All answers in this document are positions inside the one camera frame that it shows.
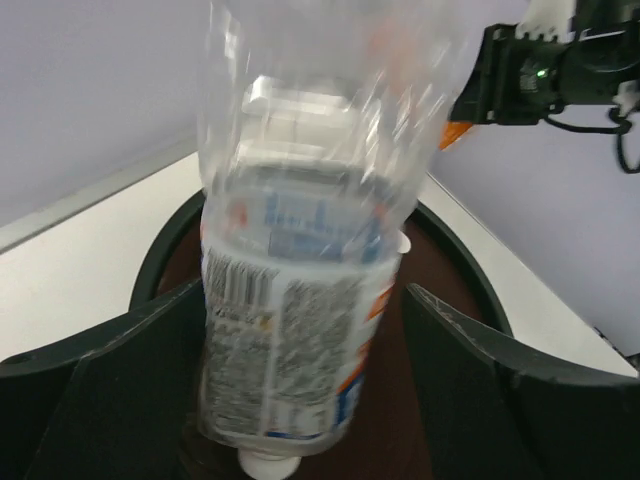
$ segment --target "white bottle cap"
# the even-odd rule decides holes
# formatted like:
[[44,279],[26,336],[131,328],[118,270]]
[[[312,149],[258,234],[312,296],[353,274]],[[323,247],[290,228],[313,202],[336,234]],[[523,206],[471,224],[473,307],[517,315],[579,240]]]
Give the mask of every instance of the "white bottle cap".
[[240,465],[255,480],[283,480],[296,471],[300,457],[274,457],[251,450],[238,450]]
[[409,253],[411,251],[411,240],[407,237],[404,232],[398,232],[400,234],[400,241],[398,242],[398,253],[404,255],[405,253]]

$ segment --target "plastic water bottle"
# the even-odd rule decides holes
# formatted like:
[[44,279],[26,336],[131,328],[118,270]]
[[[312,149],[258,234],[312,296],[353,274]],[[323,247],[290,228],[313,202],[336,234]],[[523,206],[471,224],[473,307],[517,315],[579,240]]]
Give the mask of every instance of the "plastic water bottle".
[[280,479],[352,418],[450,69],[440,59],[427,81],[394,63],[393,32],[425,35],[422,2],[400,16],[380,1],[205,3],[199,428],[253,478]]

